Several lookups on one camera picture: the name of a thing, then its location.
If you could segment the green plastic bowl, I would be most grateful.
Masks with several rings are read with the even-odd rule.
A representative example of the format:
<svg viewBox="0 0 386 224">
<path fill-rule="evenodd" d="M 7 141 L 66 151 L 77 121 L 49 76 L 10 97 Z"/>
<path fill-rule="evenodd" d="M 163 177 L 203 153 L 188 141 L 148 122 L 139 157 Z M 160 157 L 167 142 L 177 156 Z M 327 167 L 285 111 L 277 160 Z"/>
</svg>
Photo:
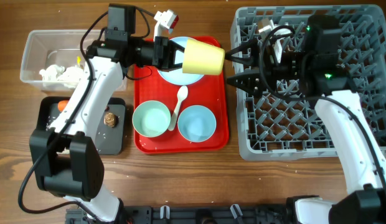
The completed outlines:
<svg viewBox="0 0 386 224">
<path fill-rule="evenodd" d="M 171 122 L 168 107 L 156 100 L 149 100 L 136 107 L 132 116 L 134 130 L 147 138 L 165 133 Z"/>
</svg>

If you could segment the blue plastic bowl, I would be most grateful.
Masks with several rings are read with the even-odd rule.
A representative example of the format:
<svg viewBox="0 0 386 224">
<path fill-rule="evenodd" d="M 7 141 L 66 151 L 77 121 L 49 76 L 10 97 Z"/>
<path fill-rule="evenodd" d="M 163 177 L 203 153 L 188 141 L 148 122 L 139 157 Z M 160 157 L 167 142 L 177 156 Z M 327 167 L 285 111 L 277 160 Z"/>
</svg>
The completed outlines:
<svg viewBox="0 0 386 224">
<path fill-rule="evenodd" d="M 177 127 L 184 139 L 190 142 L 204 142 L 215 133 L 217 120 L 207 107 L 192 105 L 181 112 Z"/>
</svg>

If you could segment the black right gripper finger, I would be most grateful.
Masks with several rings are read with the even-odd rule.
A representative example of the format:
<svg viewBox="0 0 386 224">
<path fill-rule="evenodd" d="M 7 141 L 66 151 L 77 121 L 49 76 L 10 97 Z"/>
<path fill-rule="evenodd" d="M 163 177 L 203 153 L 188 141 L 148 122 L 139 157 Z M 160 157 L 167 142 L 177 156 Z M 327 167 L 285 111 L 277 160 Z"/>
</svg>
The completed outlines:
<svg viewBox="0 0 386 224">
<path fill-rule="evenodd" d="M 245 70 L 227 78 L 227 84 L 245 91 L 254 98 L 263 96 L 263 85 L 259 70 Z"/>
<path fill-rule="evenodd" d="M 225 53 L 225 60 L 247 66 L 258 66 L 260 47 L 257 39 L 244 42 Z"/>
</svg>

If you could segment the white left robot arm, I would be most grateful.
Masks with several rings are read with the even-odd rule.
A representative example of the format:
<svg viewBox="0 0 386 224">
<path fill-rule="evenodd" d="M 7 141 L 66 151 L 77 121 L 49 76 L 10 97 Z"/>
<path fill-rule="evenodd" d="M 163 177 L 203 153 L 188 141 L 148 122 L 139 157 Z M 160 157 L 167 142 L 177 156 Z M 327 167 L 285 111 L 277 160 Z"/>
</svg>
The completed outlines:
<svg viewBox="0 0 386 224">
<path fill-rule="evenodd" d="M 99 38 L 81 46 L 85 77 L 78 83 L 65 109 L 47 129 L 37 127 L 29 139 L 32 167 L 40 190 L 63 197 L 66 205 L 77 205 L 89 223 L 127 223 L 121 199 L 104 185 L 104 165 L 95 146 L 100 120 L 114 91 L 126 78 L 127 68 L 154 66 L 160 70 L 179 68 L 175 61 L 181 49 L 163 37 L 173 30 L 178 16 L 171 10 L 156 12 L 153 41 L 135 36 L 139 7 L 110 4 L 108 19 Z"/>
</svg>

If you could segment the yellow plastic cup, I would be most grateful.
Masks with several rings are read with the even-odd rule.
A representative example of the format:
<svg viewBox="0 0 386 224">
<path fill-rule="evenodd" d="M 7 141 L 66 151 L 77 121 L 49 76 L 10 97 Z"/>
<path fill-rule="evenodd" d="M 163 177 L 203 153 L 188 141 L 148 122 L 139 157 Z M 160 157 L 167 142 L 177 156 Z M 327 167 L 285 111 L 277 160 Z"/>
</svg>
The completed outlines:
<svg viewBox="0 0 386 224">
<path fill-rule="evenodd" d="M 188 39 L 184 49 L 182 72 L 198 75 L 220 75 L 225 50 L 195 39 Z"/>
</svg>

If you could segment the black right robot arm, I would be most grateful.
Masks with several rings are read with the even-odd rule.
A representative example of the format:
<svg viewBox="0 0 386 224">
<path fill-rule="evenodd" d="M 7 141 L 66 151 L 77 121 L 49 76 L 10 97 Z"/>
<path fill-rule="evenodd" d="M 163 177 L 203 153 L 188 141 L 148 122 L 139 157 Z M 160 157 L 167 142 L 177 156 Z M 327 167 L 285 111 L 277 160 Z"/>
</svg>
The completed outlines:
<svg viewBox="0 0 386 224">
<path fill-rule="evenodd" d="M 265 22 L 260 40 L 252 39 L 225 54 L 249 70 L 227 82 L 254 97 L 264 91 L 288 103 L 307 101 L 325 125 L 346 179 L 347 196 L 332 203 L 317 196 L 291 197 L 290 223 L 386 223 L 386 158 L 362 111 L 359 93 L 339 67 L 342 35 L 339 20 L 329 15 L 308 18 L 303 48 L 284 52 L 278 42 L 295 35 L 288 25 Z"/>
</svg>

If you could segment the white napkin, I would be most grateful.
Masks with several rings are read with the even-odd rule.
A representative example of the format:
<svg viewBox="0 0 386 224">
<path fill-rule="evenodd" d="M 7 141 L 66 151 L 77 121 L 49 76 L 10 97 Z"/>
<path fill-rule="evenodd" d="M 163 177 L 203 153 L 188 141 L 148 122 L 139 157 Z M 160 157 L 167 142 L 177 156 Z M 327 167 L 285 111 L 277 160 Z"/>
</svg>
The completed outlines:
<svg viewBox="0 0 386 224">
<path fill-rule="evenodd" d="M 57 81 L 63 82 L 63 85 L 67 88 L 75 88 L 86 77 L 86 73 L 80 67 L 68 67 L 57 77 Z"/>
<path fill-rule="evenodd" d="M 59 76 L 63 74 L 65 67 L 56 64 L 50 65 L 46 69 L 41 69 L 39 75 L 42 77 L 44 87 L 59 83 Z"/>
</svg>

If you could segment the brown food lump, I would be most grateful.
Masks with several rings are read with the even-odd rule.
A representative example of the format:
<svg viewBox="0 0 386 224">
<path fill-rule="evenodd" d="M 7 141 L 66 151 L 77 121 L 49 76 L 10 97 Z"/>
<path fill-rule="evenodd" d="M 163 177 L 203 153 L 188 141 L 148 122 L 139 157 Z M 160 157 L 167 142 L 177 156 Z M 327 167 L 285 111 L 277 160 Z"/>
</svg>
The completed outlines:
<svg viewBox="0 0 386 224">
<path fill-rule="evenodd" d="M 103 122 L 108 127 L 114 128 L 118 124 L 118 116 L 111 112 L 106 112 L 103 117 Z"/>
</svg>

